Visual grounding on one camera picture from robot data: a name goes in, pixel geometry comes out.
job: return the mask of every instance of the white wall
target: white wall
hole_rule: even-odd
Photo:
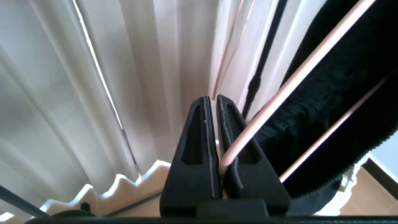
[[[371,159],[398,182],[398,132],[371,152]]]

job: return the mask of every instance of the black cloth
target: black cloth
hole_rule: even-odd
[[[300,44],[284,81],[355,3],[325,3]],[[388,82],[284,182],[294,201],[291,214],[310,215],[321,209],[337,191],[331,186],[341,175],[397,130],[397,11],[398,1],[376,1],[257,132],[255,138],[281,175],[365,93],[391,73]],[[296,209],[311,201],[318,206]]]

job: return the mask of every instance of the pink cable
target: pink cable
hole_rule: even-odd
[[[241,45],[241,41],[242,41],[242,37],[243,37],[243,34],[244,34],[244,30],[246,29],[246,24],[247,24],[247,22],[248,22],[248,20],[249,20],[250,13],[251,13],[251,10],[252,10],[252,8],[253,8],[254,1],[255,1],[255,0],[253,0],[253,1],[251,2],[250,9],[249,9],[249,12],[248,12],[248,16],[246,17],[246,20],[244,21],[244,25],[243,25],[243,29],[242,29],[241,36],[240,36],[240,38],[239,38],[238,43],[236,44],[236,47],[235,47],[234,51],[233,51],[232,54],[231,54],[231,58],[229,59],[228,63],[226,64],[224,75],[221,75],[221,76],[220,76],[220,82],[217,83],[217,86],[216,86],[216,90],[215,90],[215,94],[214,94],[214,95],[217,95],[217,93],[219,92],[219,90],[220,90],[220,88],[221,88],[221,84],[222,84],[223,81],[224,81],[226,72],[228,71],[228,68],[229,68],[229,66],[231,65],[232,59],[234,58],[235,53],[236,53],[236,51],[238,50],[239,45]]]
[[[298,158],[280,177],[279,180],[283,183],[285,182],[285,180],[291,175],[293,174],[293,172],[299,168],[299,166],[301,164],[303,164],[303,162],[311,156],[311,154],[313,152],[315,152],[315,150],[318,149],[318,147],[320,145],[322,145],[322,143],[324,141],[326,141],[326,139],[329,138],[329,136],[331,134],[333,134],[339,127],[340,125],[342,125],[375,91],[377,91],[380,86],[382,86],[384,84],[384,82],[386,82],[388,77],[383,78],[383,80],[381,80],[377,85],[375,85],[371,90],[369,90],[358,102],[356,102],[354,104],[354,106],[352,106],[338,121],[336,121],[336,123],[334,123],[332,125],[332,127],[330,127],[314,144],[312,144],[311,147],[309,147],[304,154],[302,154],[300,156],[300,158]]]
[[[354,23],[365,13],[375,0],[359,0],[355,6],[345,15],[337,26],[323,39],[320,45],[308,56],[303,64],[293,73],[280,90],[260,110],[257,116],[238,136],[232,146],[226,151],[220,161],[219,173],[223,177],[228,166],[235,157],[257,133],[261,126],[271,117],[277,108],[296,89],[301,81],[311,72],[318,62],[329,52],[329,50],[342,38],[342,36],[354,25]]]
[[[216,98],[216,89],[217,89],[218,83],[220,81],[221,71],[222,71],[222,69],[224,67],[226,53],[227,53],[228,48],[229,48],[229,43],[231,42],[231,39],[232,39],[232,34],[234,32],[236,19],[238,18],[238,15],[239,15],[239,12],[241,11],[242,5],[243,5],[243,0],[241,0],[241,3],[239,4],[238,10],[236,11],[236,14],[235,14],[234,20],[232,22],[232,26],[231,26],[231,32],[229,32],[229,39],[228,39],[228,42],[225,45],[223,58],[221,59],[220,67],[218,68],[218,73],[217,73],[217,77],[216,77],[216,83],[215,83],[214,89],[213,89],[213,96],[211,97],[211,99],[213,99],[213,100]]]

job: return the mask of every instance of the black baseboard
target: black baseboard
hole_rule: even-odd
[[[368,159],[362,167],[398,200],[398,183],[393,178],[376,165],[372,159]]]

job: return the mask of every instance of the black rod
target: black rod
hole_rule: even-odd
[[[275,35],[278,30],[280,21],[282,20],[282,16],[284,14],[286,4],[287,4],[287,0],[279,0],[278,5],[276,7],[275,15],[272,18],[271,26],[269,28],[268,36],[266,39],[266,43],[264,44],[264,48],[263,48],[261,56],[260,56],[259,65],[257,66],[256,72],[249,84],[248,94],[246,95],[246,102],[244,103],[244,107],[243,107],[243,111],[242,111],[242,116],[244,119],[247,118],[251,104],[253,103],[257,92],[259,91],[260,84],[261,84],[261,74],[264,69],[264,66],[266,65],[267,58],[268,58],[269,52],[271,50],[272,43],[274,42]]]
[[[132,208],[134,208],[134,207],[136,207],[138,205],[142,205],[143,203],[149,202],[150,200],[153,200],[153,199],[155,199],[157,197],[160,197],[160,195],[162,195],[162,192],[161,193],[157,193],[155,195],[152,195],[150,197],[147,197],[144,200],[141,200],[139,202],[133,203],[133,204],[128,205],[128,206],[126,206],[124,208],[120,208],[119,210],[116,210],[115,212],[112,212],[112,213],[109,213],[109,214],[105,215],[105,217],[112,217],[112,216],[118,215],[118,214],[120,214],[122,212],[125,212],[127,210],[130,210],[130,209],[132,209]]]
[[[49,214],[41,211],[39,208],[36,206],[32,205],[31,203],[27,202],[20,196],[12,193],[2,185],[0,185],[0,199],[9,203],[10,205],[13,205],[22,211],[31,214],[33,217],[36,218],[43,218],[43,217],[48,217],[50,216]]]

